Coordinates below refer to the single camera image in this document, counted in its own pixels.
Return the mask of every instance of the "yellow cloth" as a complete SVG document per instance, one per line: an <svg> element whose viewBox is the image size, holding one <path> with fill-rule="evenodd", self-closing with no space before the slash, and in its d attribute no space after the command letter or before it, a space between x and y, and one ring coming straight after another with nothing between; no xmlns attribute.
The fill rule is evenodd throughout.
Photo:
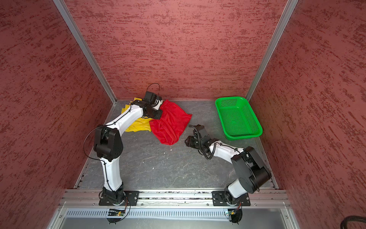
<svg viewBox="0 0 366 229"><path fill-rule="evenodd" d="M122 112L125 112L127 109L130 108L130 105L126 105L124 108L122 108ZM127 128L127 130L125 130L126 132L137 132L137 131L140 131L140 130L148 130L151 132L151 128L150 128L150 124L149 124L149 121L152 120L152 118L139 118L137 119L134 123L131 124L131 126L129 126Z"/></svg>

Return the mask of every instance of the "black hose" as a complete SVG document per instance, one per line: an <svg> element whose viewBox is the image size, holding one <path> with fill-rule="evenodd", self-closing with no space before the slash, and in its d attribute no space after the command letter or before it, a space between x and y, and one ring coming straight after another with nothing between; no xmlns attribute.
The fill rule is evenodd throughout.
<svg viewBox="0 0 366 229"><path fill-rule="evenodd" d="M347 229L347 223L350 221L366 223L366 217L357 216L357 215L347 216L341 222L341 225L340 225L341 229Z"/></svg>

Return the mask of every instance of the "metal vent grille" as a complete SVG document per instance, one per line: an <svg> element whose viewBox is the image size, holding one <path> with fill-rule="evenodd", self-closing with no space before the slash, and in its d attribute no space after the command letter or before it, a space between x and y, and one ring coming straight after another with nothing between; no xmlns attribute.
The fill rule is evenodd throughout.
<svg viewBox="0 0 366 229"><path fill-rule="evenodd" d="M176 219L214 219L227 220L225 216L227 209L171 209L171 208L148 208L134 209L132 208L128 214L128 218L176 218ZM65 218L106 218L108 208L91 209L91 208L69 208Z"/></svg>

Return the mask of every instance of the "red textured wall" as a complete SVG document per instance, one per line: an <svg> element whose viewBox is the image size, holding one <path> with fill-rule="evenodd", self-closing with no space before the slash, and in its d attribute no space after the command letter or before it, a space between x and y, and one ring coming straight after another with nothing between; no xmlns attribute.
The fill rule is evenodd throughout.
<svg viewBox="0 0 366 229"><path fill-rule="evenodd" d="M52 0L0 2L0 228L45 228L111 102Z"/></svg>
<svg viewBox="0 0 366 229"><path fill-rule="evenodd" d="M287 0L65 0L113 92L245 96Z"/></svg>
<svg viewBox="0 0 366 229"><path fill-rule="evenodd" d="M300 0L250 101L301 229L366 217L365 9Z"/></svg>

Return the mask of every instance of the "black mounting plate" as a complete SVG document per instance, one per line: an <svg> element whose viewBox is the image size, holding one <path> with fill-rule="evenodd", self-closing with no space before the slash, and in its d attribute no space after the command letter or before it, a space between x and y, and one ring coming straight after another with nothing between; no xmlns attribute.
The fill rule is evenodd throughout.
<svg viewBox="0 0 366 229"><path fill-rule="evenodd" d="M136 206L137 200L138 200L138 194L140 192L139 191L124 191L124 193L128 198L129 205ZM99 200L99 206L114 206L114 207L117 207L116 205L113 205L110 201L108 201L108 198L104 195L102 195L101 199Z"/></svg>
<svg viewBox="0 0 366 229"><path fill-rule="evenodd" d="M225 191L213 191L212 192L212 202L214 206L229 206L224 200ZM242 202L242 206L250 206L250 200L248 193L242 195L240 197L240 201Z"/></svg>

